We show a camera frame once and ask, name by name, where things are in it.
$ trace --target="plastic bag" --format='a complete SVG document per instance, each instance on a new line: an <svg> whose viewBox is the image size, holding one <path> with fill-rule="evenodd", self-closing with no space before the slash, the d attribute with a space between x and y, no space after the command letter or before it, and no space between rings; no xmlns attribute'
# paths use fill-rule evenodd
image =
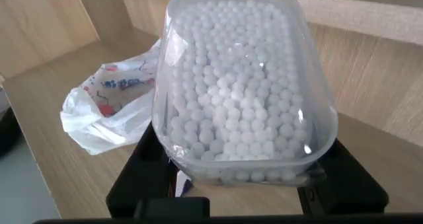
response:
<svg viewBox="0 0 423 224"><path fill-rule="evenodd" d="M139 141L151 121L160 40L146 53L101 65L70 91L63 130L91 155Z"/></svg>

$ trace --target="plastic container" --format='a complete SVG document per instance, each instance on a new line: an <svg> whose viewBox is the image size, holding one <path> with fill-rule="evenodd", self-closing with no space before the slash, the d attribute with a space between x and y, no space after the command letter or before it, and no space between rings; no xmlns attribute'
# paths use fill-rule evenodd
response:
<svg viewBox="0 0 423 224"><path fill-rule="evenodd" d="M186 174L301 185L338 117L296 0L171 0L153 127Z"/></svg>

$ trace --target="gray floor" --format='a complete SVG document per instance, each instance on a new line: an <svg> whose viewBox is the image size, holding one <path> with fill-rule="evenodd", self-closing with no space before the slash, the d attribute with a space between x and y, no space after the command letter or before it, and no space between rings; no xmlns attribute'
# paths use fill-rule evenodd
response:
<svg viewBox="0 0 423 224"><path fill-rule="evenodd" d="M59 218L34 157L22 138L0 158L0 223Z"/></svg>

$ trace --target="wooden desk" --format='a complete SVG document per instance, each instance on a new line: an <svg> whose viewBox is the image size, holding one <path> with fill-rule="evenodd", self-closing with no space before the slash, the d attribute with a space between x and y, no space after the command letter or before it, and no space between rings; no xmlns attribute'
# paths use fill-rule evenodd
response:
<svg viewBox="0 0 423 224"><path fill-rule="evenodd" d="M63 218L109 216L105 197L134 148L98 156L84 152L61 126L67 93L100 64L140 54L156 39L134 30L6 80L11 106ZM342 114L338 137L388 191L387 211L423 210L423 148ZM301 213L294 188L197 186L189 195L209 197L212 215Z"/></svg>

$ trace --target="black object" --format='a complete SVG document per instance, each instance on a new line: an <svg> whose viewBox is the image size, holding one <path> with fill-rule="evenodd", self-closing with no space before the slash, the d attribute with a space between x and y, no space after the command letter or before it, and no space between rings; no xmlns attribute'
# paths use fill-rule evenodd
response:
<svg viewBox="0 0 423 224"><path fill-rule="evenodd" d="M173 197L178 169L150 124L107 195L113 219L37 223L423 223L421 214L383 214L386 191L338 140L316 165L326 178L297 189L304 215L210 217L207 198Z"/></svg>
<svg viewBox="0 0 423 224"><path fill-rule="evenodd" d="M0 118L0 157L6 155L17 143L20 137L20 127L12 108L6 110Z"/></svg>

